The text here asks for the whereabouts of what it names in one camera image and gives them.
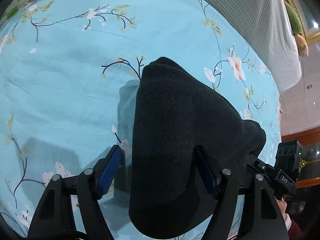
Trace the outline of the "person's right hand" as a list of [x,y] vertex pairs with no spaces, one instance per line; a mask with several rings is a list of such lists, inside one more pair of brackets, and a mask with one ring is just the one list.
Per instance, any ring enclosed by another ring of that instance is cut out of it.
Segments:
[[283,198],[281,198],[281,200],[276,199],[276,202],[278,204],[278,207],[280,209],[281,215],[283,217],[284,223],[286,225],[287,230],[290,229],[291,227],[291,218],[289,217],[289,215],[286,213],[286,208],[287,208],[287,203],[284,201]]

